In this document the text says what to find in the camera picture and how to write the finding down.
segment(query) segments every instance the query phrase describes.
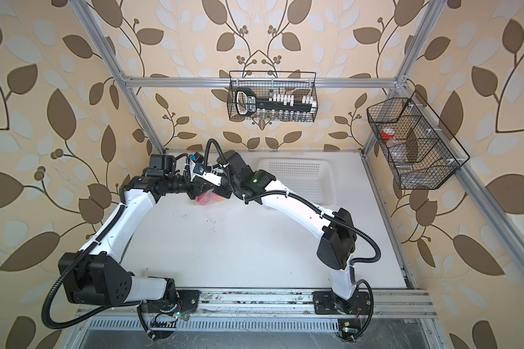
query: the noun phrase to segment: black wire basket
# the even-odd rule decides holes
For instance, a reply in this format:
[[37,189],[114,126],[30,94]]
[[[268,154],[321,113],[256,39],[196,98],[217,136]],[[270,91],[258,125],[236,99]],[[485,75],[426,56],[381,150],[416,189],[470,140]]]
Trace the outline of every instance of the black wire basket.
[[[431,125],[423,116],[423,98],[390,98],[367,108],[370,128],[400,189],[438,189],[469,154],[440,117]],[[465,153],[455,154],[439,136],[454,140]]]
[[231,121],[314,122],[318,101],[316,73],[233,70],[227,110]]

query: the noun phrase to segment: black rack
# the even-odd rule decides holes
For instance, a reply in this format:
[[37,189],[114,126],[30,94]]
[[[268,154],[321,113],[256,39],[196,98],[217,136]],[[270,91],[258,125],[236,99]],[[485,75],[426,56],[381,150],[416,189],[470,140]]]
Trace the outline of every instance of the black rack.
[[[418,108],[421,101],[414,92],[410,98],[390,98],[367,108],[370,128],[400,189],[438,189],[470,157],[432,108],[439,125],[426,120]],[[460,146],[464,158],[449,149],[440,132]]]
[[231,121],[314,122],[318,101],[314,72],[232,70],[227,110]]

